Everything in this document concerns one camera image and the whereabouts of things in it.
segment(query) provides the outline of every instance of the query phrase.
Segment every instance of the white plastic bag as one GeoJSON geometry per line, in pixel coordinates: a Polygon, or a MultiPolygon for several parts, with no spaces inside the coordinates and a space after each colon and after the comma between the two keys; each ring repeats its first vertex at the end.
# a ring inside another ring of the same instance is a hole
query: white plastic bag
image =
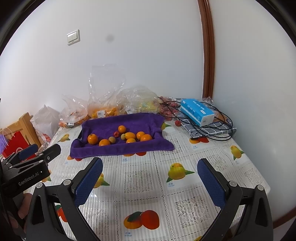
{"type": "Polygon", "coordinates": [[[124,72],[116,64],[93,66],[89,78],[88,115],[94,119],[119,115],[116,96],[124,82],[124,72]],[[113,88],[103,95],[104,89],[111,86],[113,88]]]}
{"type": "Polygon", "coordinates": [[[59,113],[44,105],[31,119],[41,145],[47,147],[59,128],[59,113]]]}

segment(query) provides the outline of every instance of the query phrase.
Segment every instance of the black cable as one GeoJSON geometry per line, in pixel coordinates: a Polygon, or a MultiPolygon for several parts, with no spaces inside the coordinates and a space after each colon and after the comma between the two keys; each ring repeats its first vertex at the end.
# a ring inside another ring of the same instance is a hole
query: black cable
{"type": "Polygon", "coordinates": [[[231,118],[228,115],[224,114],[223,112],[219,111],[219,109],[217,107],[213,106],[212,104],[201,102],[203,104],[206,104],[208,108],[210,108],[212,110],[215,110],[215,111],[218,111],[220,113],[220,115],[223,117],[223,120],[220,119],[220,118],[218,118],[218,117],[215,117],[218,121],[221,122],[221,124],[219,126],[209,126],[209,125],[206,125],[206,126],[203,126],[201,128],[199,125],[197,125],[196,123],[194,123],[187,114],[183,113],[179,109],[177,109],[177,108],[175,108],[173,106],[170,106],[168,104],[168,102],[170,102],[170,103],[171,102],[175,102],[175,103],[179,103],[179,104],[181,104],[181,102],[178,102],[178,101],[164,101],[162,98],[160,98],[160,99],[163,101],[163,103],[161,103],[161,104],[164,105],[164,106],[166,106],[166,107],[168,107],[169,111],[173,115],[173,116],[165,116],[165,115],[160,114],[161,116],[166,117],[166,118],[178,119],[180,122],[182,122],[184,124],[187,124],[187,125],[190,124],[190,125],[192,125],[192,127],[199,134],[201,134],[201,137],[207,137],[207,138],[209,138],[211,140],[215,140],[215,141],[228,141],[228,140],[230,140],[232,138],[232,136],[233,136],[233,122],[232,122],[231,118]],[[175,109],[175,110],[177,110],[178,112],[182,113],[186,117],[178,117],[178,116],[176,116],[175,113],[172,111],[172,108],[175,109]],[[230,121],[231,124],[225,120],[225,117],[227,117],[229,119],[229,121],[230,121]],[[227,126],[228,128],[220,129],[219,127],[221,127],[223,125],[227,126]],[[220,131],[230,131],[230,133],[227,133],[228,136],[226,136],[226,137],[220,137],[220,136],[218,136],[216,134],[209,134],[208,132],[206,132],[204,130],[204,128],[211,128],[211,129],[216,129],[216,130],[220,130],[220,131]]]}

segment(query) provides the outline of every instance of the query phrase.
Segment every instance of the blue tissue box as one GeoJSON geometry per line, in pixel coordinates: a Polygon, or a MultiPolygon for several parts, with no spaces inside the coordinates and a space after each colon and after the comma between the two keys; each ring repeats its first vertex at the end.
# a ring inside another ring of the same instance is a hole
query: blue tissue box
{"type": "Polygon", "coordinates": [[[183,99],[181,111],[188,115],[197,125],[205,126],[213,122],[214,112],[196,99],[183,99]]]}

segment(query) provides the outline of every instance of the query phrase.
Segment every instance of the red paper bag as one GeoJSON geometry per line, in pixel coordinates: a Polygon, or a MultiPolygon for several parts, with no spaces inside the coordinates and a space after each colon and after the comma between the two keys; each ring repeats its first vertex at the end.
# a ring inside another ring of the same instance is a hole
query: red paper bag
{"type": "MultiPolygon", "coordinates": [[[[13,137],[11,138],[11,140],[8,142],[8,145],[6,146],[6,148],[4,149],[4,151],[2,152],[2,155],[7,158],[9,155],[11,155],[12,153],[17,153],[25,148],[29,147],[29,144],[26,142],[26,140],[24,139],[22,133],[20,131],[17,131],[16,133],[14,133],[13,137]]],[[[28,159],[31,159],[33,157],[35,157],[36,155],[33,154],[32,156],[28,157],[28,159]]]]}

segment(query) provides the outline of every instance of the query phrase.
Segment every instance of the light switch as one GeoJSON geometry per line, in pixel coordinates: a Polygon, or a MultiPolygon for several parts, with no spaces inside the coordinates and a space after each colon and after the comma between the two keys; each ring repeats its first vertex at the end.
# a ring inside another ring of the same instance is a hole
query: light switch
{"type": "Polygon", "coordinates": [[[67,44],[72,45],[80,41],[79,29],[67,34],[67,44]]]}

